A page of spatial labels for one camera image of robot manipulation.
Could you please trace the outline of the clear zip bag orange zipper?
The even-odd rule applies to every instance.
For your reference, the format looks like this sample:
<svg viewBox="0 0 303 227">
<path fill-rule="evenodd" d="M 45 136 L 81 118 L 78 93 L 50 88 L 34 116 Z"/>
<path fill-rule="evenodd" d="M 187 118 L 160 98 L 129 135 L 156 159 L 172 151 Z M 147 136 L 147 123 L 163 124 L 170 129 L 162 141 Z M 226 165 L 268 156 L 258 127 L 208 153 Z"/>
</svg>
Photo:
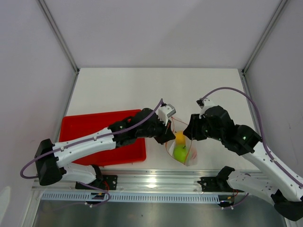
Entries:
<svg viewBox="0 0 303 227">
<path fill-rule="evenodd" d="M 177 117 L 171 117 L 170 120 L 171 129 L 175 135 L 175 139 L 164 144 L 165 150 L 175 161 L 183 164 L 184 166 L 196 165 L 198 155 L 195 142 L 183 134 L 188 123 Z"/>
</svg>

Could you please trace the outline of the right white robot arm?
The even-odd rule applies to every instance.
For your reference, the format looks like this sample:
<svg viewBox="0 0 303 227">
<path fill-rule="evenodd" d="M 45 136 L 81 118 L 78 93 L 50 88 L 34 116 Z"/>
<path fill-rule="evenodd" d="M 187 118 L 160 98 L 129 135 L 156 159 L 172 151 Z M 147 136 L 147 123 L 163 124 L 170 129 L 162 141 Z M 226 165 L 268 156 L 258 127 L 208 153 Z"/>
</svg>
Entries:
<svg viewBox="0 0 303 227">
<path fill-rule="evenodd" d="M 239 189 L 259 197 L 291 221 L 303 217 L 303 178 L 291 170 L 263 144 L 263 139 L 251 127 L 233 122 L 220 106 L 211 106 L 202 113 L 192 114 L 183 134 L 190 140 L 214 139 L 231 152 L 256 166 L 269 179 L 262 182 L 224 167 L 217 175 L 216 185 L 226 191 Z"/>
</svg>

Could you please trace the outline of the green apple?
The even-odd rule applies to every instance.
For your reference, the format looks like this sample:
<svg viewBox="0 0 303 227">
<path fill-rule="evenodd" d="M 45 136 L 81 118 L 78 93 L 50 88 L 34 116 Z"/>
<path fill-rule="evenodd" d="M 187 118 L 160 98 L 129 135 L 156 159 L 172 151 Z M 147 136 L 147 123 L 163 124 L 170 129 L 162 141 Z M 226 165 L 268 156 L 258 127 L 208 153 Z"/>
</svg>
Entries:
<svg viewBox="0 0 303 227">
<path fill-rule="evenodd" d="M 176 145 L 173 150 L 173 157 L 175 160 L 184 163 L 187 157 L 187 147 L 186 145 Z"/>
</svg>

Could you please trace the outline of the red plastic tray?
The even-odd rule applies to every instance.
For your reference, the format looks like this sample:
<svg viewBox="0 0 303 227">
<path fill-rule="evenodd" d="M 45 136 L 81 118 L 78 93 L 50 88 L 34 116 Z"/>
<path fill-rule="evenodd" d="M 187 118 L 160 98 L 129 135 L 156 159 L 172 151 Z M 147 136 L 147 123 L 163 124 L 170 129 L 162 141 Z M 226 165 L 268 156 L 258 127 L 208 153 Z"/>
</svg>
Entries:
<svg viewBox="0 0 303 227">
<path fill-rule="evenodd" d="M 66 116 L 62 120 L 59 141 L 64 142 L 91 135 L 126 117 L 135 116 L 138 112 L 140 112 L 139 109 Z M 82 157 L 74 163 L 84 166 L 92 164 L 110 166 L 143 162 L 145 159 L 145 139 L 137 139 L 134 144 Z"/>
</svg>

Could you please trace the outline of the orange peach with leaf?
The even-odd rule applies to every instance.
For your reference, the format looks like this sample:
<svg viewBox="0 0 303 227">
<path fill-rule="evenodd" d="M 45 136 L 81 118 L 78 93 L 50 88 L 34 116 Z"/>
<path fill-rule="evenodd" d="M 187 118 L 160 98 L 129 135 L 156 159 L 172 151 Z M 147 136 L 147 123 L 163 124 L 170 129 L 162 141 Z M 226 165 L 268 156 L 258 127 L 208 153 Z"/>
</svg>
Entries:
<svg viewBox="0 0 303 227">
<path fill-rule="evenodd" d="M 185 145 L 186 144 L 186 137 L 183 134 L 183 131 L 177 131 L 175 133 L 175 144 L 176 145 Z"/>
</svg>

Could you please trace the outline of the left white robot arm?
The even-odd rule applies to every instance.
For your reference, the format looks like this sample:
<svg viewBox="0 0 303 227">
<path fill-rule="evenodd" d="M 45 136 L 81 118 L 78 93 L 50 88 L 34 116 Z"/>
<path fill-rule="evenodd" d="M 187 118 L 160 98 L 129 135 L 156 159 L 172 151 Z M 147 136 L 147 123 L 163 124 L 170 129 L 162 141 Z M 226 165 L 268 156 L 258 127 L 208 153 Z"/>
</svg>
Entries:
<svg viewBox="0 0 303 227">
<path fill-rule="evenodd" d="M 135 116 L 124 118 L 88 136 L 52 143 L 40 142 L 35 154 L 37 177 L 41 186 L 49 186 L 61 180 L 87 184 L 98 189 L 103 178 L 95 164 L 82 166 L 75 160 L 108 150 L 134 144 L 137 139 L 155 138 L 159 144 L 175 139 L 169 118 L 176 113 L 171 105 L 161 106 L 158 111 L 144 108 Z"/>
</svg>

